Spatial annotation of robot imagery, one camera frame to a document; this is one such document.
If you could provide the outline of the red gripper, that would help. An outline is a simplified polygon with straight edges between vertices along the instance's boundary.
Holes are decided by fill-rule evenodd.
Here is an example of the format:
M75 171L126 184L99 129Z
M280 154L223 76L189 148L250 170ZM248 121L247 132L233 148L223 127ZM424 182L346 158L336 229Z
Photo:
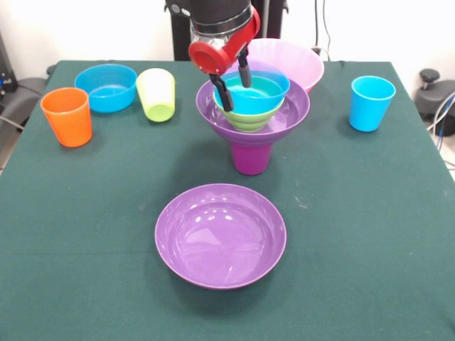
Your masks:
M204 36L191 26L191 43L188 54L191 61L204 73L209 74L224 110L233 110L230 92L221 76L236 61L243 87L251 87L252 78L247 61L248 44L260 29L260 17L255 7L244 10L248 15L247 23L233 32L221 35Z

